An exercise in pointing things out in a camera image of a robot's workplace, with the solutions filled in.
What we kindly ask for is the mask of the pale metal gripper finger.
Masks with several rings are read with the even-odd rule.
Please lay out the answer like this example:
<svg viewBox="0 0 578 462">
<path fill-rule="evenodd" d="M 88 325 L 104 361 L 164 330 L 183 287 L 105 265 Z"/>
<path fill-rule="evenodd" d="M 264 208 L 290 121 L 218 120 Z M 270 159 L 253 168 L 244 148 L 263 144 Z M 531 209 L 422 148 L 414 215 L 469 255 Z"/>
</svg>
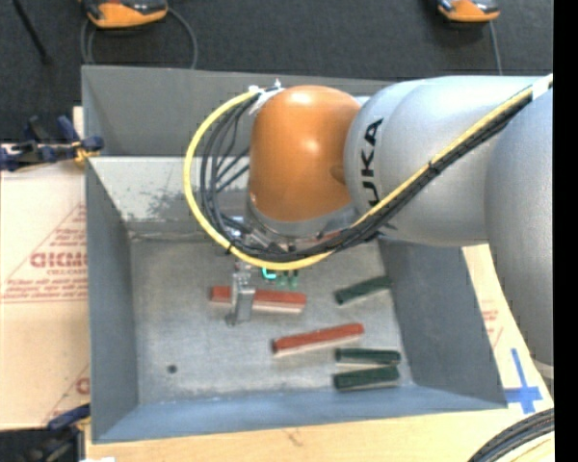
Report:
<svg viewBox="0 0 578 462">
<path fill-rule="evenodd" d="M 240 304 L 241 292 L 241 276 L 238 271 L 232 274 L 232 282 L 230 286 L 230 310 L 225 316 L 225 323 L 229 326 L 234 326 L 238 321 L 238 311 Z"/>
<path fill-rule="evenodd" d="M 251 318 L 255 288 L 252 286 L 242 287 L 237 294 L 237 322 L 247 322 Z"/>
</svg>

